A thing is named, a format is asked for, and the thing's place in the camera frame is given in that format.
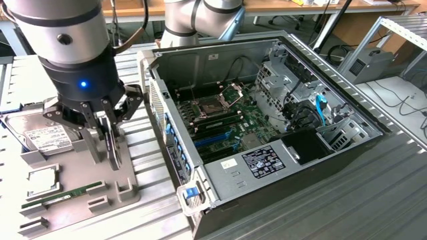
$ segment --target motherboard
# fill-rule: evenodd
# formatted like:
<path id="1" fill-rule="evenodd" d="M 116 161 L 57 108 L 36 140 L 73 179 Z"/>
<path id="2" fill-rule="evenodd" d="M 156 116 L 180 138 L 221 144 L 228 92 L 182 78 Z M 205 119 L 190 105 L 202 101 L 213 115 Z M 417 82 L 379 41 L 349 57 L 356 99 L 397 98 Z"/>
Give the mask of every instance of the motherboard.
<path id="1" fill-rule="evenodd" d="M 279 134 L 252 91 L 230 83 L 220 94 L 174 103 L 204 164 L 265 144 Z"/>

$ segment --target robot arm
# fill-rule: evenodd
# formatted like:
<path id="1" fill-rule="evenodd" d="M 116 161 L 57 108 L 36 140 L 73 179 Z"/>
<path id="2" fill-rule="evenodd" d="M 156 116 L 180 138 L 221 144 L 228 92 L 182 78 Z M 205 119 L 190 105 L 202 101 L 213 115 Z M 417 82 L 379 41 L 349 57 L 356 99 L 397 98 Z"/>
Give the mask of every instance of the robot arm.
<path id="1" fill-rule="evenodd" d="M 161 48 L 197 44 L 197 32 L 229 41 L 245 14 L 241 4 L 241 0 L 164 0 Z"/>
<path id="2" fill-rule="evenodd" d="M 57 90 L 57 100 L 44 104 L 42 115 L 77 131 L 89 128 L 104 133 L 105 128 L 112 128 L 117 133 L 116 125 L 130 118 L 142 93 L 138 85 L 124 86 L 118 79 L 113 57 L 132 43 L 117 48 L 109 44 L 100 1 L 4 0 L 4 3 Z M 124 95 L 124 103 L 114 109 Z M 105 112 L 110 126 L 96 118 L 100 111 Z"/>

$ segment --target blue tab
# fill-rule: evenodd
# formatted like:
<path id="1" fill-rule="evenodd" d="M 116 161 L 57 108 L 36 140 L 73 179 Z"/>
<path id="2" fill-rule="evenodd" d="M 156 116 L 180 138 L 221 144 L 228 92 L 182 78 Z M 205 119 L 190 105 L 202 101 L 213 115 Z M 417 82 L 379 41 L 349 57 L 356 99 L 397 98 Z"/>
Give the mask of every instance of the blue tab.
<path id="1" fill-rule="evenodd" d="M 166 133 L 166 134 L 170 133 L 170 123 L 168 123 L 168 124 L 165 125 L 165 133 Z"/>
<path id="2" fill-rule="evenodd" d="M 189 198 L 192 198 L 192 197 L 198 195 L 198 190 L 197 190 L 196 187 L 186 188 L 185 192 L 186 192 L 185 199 L 189 199 Z"/>

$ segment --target green ram module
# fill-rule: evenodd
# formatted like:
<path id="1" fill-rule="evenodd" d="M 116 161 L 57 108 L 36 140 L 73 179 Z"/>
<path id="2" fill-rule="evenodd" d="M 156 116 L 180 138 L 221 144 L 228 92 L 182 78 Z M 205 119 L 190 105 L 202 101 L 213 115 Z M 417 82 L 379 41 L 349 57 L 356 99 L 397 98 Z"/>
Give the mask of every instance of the green ram module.
<path id="1" fill-rule="evenodd" d="M 77 197 L 77 196 L 81 196 L 81 195 L 86 194 L 86 189 L 93 188 L 93 187 L 96 187 L 96 186 L 98 186 L 98 185 L 101 185 L 101 184 L 102 184 L 102 183 L 101 183 L 100 181 L 93 182 L 92 184 L 85 185 L 85 186 L 82 186 L 82 187 L 78 187 L 78 188 L 76 188 L 76 189 L 73 189 L 73 190 L 61 192 L 61 193 L 54 194 L 54 195 L 52 195 L 52 196 L 48 196 L 48 197 L 44 197 L 44 198 L 37 199 L 37 200 L 34 200 L 34 201 L 30 201 L 30 202 L 22 204 L 22 205 L 20 206 L 20 208 L 21 208 L 21 209 L 25 209 L 25 208 L 28 208 L 28 207 L 30 207 L 30 206 L 33 206 L 33 205 L 37 205 L 37 204 L 45 204 L 45 205 L 48 205 L 48 204 L 56 203 L 56 202 L 58 202 L 58 201 L 61 201 L 61 200 L 74 198 L 74 197 Z"/>

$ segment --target hard drive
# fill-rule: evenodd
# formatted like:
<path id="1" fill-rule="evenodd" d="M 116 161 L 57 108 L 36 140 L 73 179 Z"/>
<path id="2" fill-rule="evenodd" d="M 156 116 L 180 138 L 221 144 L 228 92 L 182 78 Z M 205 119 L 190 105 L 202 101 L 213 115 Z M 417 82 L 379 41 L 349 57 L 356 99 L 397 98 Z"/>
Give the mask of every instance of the hard drive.
<path id="1" fill-rule="evenodd" d="M 4 114 L 0 121 L 25 151 L 45 156 L 72 150 L 72 142 L 81 139 L 73 129 L 42 117 L 41 108 Z"/>

